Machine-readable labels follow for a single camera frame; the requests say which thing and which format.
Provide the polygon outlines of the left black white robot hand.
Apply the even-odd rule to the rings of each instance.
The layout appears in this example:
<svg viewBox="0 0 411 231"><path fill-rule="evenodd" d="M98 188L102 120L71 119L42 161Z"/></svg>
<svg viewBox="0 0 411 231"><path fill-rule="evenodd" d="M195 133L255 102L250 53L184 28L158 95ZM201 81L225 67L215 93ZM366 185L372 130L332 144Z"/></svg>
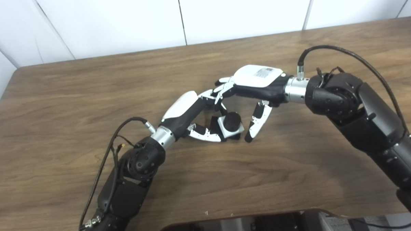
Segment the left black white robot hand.
<svg viewBox="0 0 411 231"><path fill-rule="evenodd" d="M169 131L169 135L178 141L180 138L192 138L209 142L226 142L221 132L214 133L209 128L193 123L201 112L212 106L216 100L213 89L197 94L195 91L184 93L163 115L160 127Z"/></svg>

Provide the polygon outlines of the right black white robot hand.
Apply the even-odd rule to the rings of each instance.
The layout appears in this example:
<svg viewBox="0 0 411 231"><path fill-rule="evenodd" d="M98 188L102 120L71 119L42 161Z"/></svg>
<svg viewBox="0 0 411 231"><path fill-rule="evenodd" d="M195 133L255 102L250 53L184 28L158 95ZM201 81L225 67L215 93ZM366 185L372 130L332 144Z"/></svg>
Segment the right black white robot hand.
<svg viewBox="0 0 411 231"><path fill-rule="evenodd" d="M222 100L236 95L258 99L249 129L244 138L250 143L258 135L268 120L273 108L286 103L285 88L290 78L281 69L261 65L246 65L238 69L232 77L220 78L211 96L215 97L214 106L218 109Z"/></svg>

